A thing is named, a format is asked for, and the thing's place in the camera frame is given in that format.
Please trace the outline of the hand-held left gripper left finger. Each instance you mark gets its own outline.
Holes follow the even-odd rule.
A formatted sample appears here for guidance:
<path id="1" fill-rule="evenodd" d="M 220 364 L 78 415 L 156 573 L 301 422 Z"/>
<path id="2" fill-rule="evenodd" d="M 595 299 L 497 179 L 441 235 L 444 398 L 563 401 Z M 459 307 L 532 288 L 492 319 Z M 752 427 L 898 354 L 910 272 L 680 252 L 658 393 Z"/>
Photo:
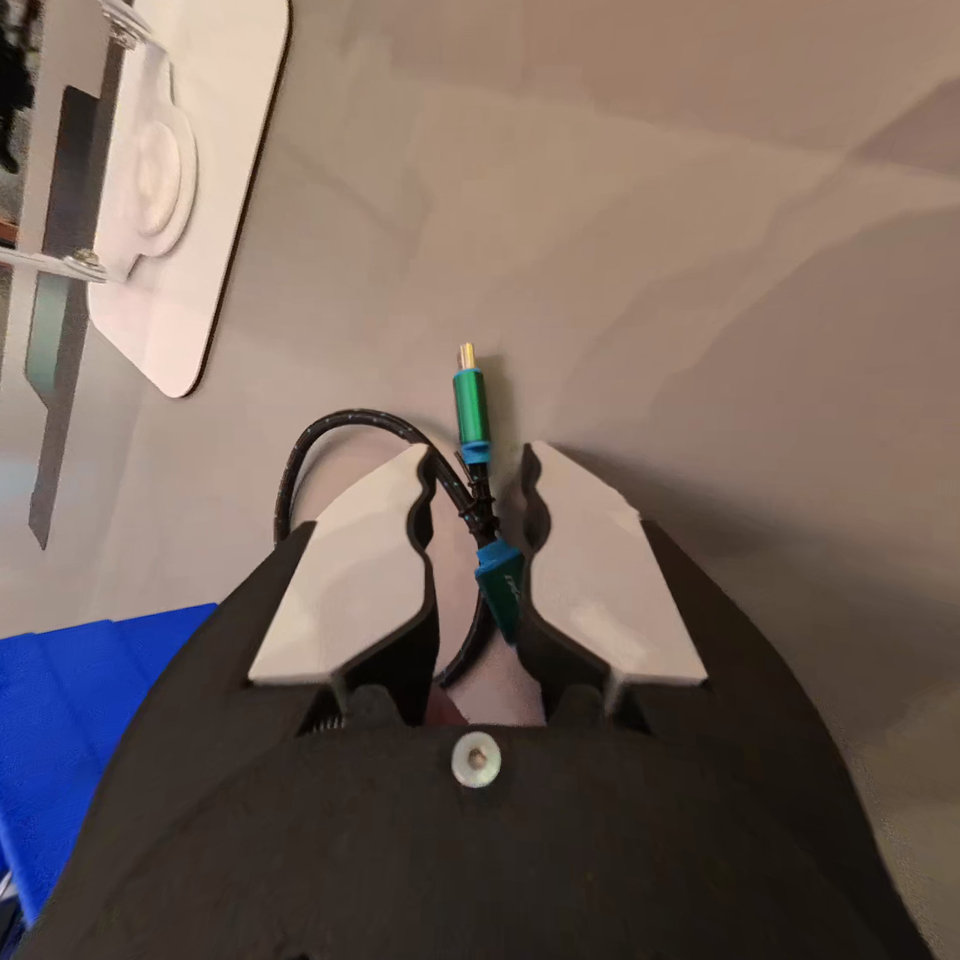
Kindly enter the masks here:
<path id="1" fill-rule="evenodd" d="M 432 449 L 414 443 L 340 494 L 309 525 L 247 672 L 256 687 L 313 686 L 345 711 L 361 687 L 425 721 L 440 649 Z"/>

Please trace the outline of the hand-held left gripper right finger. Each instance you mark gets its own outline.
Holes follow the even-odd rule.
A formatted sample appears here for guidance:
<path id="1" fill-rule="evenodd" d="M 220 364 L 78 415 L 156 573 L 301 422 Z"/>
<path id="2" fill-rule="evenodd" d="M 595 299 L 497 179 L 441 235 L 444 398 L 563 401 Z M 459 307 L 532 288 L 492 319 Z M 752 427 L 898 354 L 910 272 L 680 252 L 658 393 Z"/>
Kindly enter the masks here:
<path id="1" fill-rule="evenodd" d="M 642 696 L 698 698 L 704 664 L 639 510 L 543 440 L 520 465 L 529 548 L 515 650 L 546 724 L 646 724 Z"/>

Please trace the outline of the blue plastic bin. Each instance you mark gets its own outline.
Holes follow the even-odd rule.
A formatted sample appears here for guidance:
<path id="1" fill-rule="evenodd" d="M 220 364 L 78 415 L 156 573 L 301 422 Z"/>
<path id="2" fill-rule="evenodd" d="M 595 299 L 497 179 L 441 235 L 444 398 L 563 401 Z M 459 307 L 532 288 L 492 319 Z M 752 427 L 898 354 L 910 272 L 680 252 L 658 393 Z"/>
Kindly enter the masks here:
<path id="1" fill-rule="evenodd" d="M 216 610 L 188 606 L 1 641 L 2 876 L 31 926 L 154 683 Z"/>

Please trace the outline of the dark grey bar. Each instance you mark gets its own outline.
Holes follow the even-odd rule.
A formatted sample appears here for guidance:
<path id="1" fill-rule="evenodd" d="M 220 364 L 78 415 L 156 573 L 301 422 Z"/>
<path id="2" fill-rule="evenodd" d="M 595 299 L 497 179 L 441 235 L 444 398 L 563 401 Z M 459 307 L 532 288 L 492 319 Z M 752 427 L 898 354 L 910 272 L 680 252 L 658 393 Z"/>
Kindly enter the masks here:
<path id="1" fill-rule="evenodd" d="M 67 85 L 54 150 L 42 253 L 66 258 L 91 249 L 99 215 L 114 101 Z M 47 548 L 79 372 L 90 322 L 84 282 L 39 271 L 24 373 L 46 410 L 28 526 Z"/>

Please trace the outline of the white base board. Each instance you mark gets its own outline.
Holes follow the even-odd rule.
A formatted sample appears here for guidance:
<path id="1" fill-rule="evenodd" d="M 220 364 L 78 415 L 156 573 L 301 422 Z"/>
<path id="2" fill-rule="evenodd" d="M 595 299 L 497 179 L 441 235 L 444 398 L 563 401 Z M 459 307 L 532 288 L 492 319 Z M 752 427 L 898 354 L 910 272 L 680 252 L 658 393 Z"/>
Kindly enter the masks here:
<path id="1" fill-rule="evenodd" d="M 114 114 L 129 51 L 121 53 L 93 245 L 70 257 L 88 281 L 94 327 L 171 399 L 196 387 L 229 278 L 268 116 L 290 39 L 286 1 L 128 2 L 168 52 L 174 102 L 198 149 L 198 184 L 186 229 L 161 258 L 142 258 L 111 280 L 102 225 Z"/>

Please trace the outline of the clear round mount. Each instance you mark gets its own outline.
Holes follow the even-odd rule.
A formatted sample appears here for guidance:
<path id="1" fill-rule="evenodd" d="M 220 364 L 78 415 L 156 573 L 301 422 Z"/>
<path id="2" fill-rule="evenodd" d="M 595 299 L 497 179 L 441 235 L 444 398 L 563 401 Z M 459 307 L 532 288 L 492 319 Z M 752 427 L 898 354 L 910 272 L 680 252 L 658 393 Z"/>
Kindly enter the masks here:
<path id="1" fill-rule="evenodd" d="M 126 282 L 142 258 L 181 241 L 194 208 L 199 161 L 193 129 L 174 100 L 171 57 L 151 37 L 128 51 L 118 93 L 100 238 L 109 278 Z"/>

